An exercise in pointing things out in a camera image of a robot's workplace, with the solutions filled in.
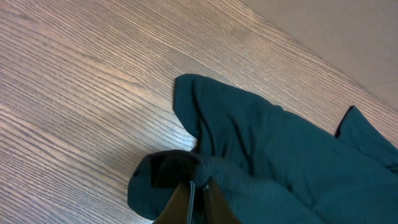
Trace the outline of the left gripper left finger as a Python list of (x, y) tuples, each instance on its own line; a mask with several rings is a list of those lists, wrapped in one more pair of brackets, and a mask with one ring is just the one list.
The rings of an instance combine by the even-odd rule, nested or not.
[(165, 208), (153, 224), (192, 224), (195, 183), (179, 183)]

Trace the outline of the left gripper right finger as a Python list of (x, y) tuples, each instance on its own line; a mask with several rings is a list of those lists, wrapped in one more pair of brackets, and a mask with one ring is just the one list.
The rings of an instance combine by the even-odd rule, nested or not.
[(206, 224), (241, 224), (214, 178), (207, 180), (202, 196)]

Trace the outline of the black t-shirt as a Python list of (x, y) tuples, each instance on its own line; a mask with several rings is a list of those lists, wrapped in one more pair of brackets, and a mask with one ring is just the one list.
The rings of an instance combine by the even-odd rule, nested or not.
[(207, 223), (216, 183), (241, 223), (396, 223), (397, 149), (352, 106), (335, 134), (248, 91), (196, 74), (175, 79), (173, 109), (197, 140), (191, 151), (149, 154), (127, 204), (156, 220), (183, 184)]

